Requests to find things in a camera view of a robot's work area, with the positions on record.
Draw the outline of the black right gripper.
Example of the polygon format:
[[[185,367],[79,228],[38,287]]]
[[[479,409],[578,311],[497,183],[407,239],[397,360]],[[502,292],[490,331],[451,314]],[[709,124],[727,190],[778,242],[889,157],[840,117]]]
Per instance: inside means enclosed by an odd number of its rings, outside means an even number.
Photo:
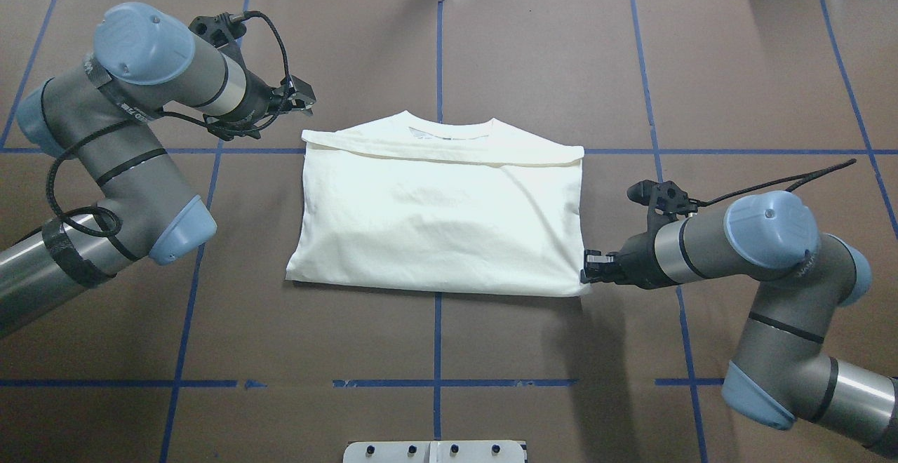
[[[579,280],[637,286],[651,290],[664,287],[664,272],[655,257],[655,239],[651,233],[629,237],[619,251],[603,253],[584,250]]]

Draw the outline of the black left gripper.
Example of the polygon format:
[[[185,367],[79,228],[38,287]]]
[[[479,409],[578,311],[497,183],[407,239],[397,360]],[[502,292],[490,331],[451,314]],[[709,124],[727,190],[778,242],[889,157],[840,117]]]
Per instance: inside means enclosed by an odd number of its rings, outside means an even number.
[[[261,128],[265,117],[273,120],[282,114],[302,112],[312,116],[312,106],[316,96],[310,83],[298,77],[286,77],[277,87],[268,86],[261,79],[250,79],[247,83],[246,104],[249,112],[243,117],[243,130]]]

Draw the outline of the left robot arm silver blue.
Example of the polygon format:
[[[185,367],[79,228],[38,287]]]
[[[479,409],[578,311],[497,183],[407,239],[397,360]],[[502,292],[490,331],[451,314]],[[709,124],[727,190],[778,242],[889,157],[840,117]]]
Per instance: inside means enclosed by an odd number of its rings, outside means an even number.
[[[259,11],[189,24],[126,2],[97,25],[81,64],[42,83],[18,108],[31,143],[54,159],[45,195],[52,217],[2,253],[7,336],[148,257],[171,264],[216,233],[214,217],[150,128],[176,102],[183,121],[218,139],[259,139],[279,116],[311,114],[312,87],[283,64],[267,85],[237,46]]]

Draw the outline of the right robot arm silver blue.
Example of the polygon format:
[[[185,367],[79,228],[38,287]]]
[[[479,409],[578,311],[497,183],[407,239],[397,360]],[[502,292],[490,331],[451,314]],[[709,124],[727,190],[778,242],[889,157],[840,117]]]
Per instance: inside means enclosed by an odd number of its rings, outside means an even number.
[[[615,252],[584,251],[581,282],[651,290],[754,279],[759,286],[723,380],[729,408],[780,431],[805,420],[896,459],[896,379],[822,351],[835,310],[871,286],[859,250],[822,233],[792,192],[748,195],[725,208],[709,208],[672,182],[644,180],[626,194],[647,208],[647,229]]]

